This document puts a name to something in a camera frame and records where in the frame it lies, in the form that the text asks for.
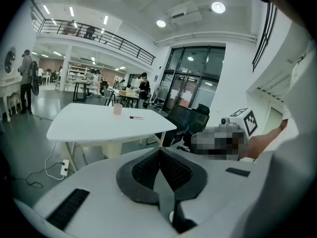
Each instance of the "recessed light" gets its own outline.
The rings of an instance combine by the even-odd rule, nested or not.
[[[108,21],[108,16],[105,16],[104,25],[107,25],[107,21]]]
[[[43,7],[46,10],[46,13],[49,14],[50,12],[49,12],[49,9],[46,7],[46,5],[44,5]]]
[[[74,16],[73,7],[70,7],[69,10],[70,10],[70,15],[73,17]]]
[[[226,10],[226,7],[221,2],[214,2],[211,5],[211,8],[216,13],[224,13],[224,11]]]
[[[158,20],[158,21],[157,21],[157,25],[158,25],[159,27],[165,27],[165,26],[166,26],[166,23],[165,23],[163,20]]]

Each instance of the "mirror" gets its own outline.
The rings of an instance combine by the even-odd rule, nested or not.
[[[4,60],[4,69],[6,73],[10,73],[13,70],[13,65],[15,61],[15,48],[11,48],[9,52],[6,54]]]

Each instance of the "black pants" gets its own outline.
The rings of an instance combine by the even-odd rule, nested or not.
[[[28,98],[28,108],[31,108],[31,89],[32,89],[32,84],[22,84],[21,85],[21,102],[22,102],[22,110],[26,110],[25,106],[25,92],[27,94]]]

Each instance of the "round ceiling light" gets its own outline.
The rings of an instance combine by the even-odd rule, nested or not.
[[[224,11],[226,10],[226,7],[221,2],[214,2],[211,5],[211,8],[216,13],[224,13]]]
[[[165,26],[166,26],[166,23],[165,23],[163,20],[158,20],[158,21],[157,21],[157,25],[158,25],[159,27],[165,27]]]

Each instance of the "brown wall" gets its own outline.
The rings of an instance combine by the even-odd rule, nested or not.
[[[46,71],[47,69],[51,69],[52,72],[55,70],[59,71],[59,68],[63,67],[63,62],[64,60],[40,58],[39,68],[42,68],[43,71]]]
[[[118,76],[118,77],[122,77],[124,78],[123,73],[120,72],[116,72],[115,70],[110,70],[110,69],[104,69],[103,71],[103,78],[105,79],[105,81],[108,82],[108,84],[110,86],[112,86],[114,84],[114,77]]]

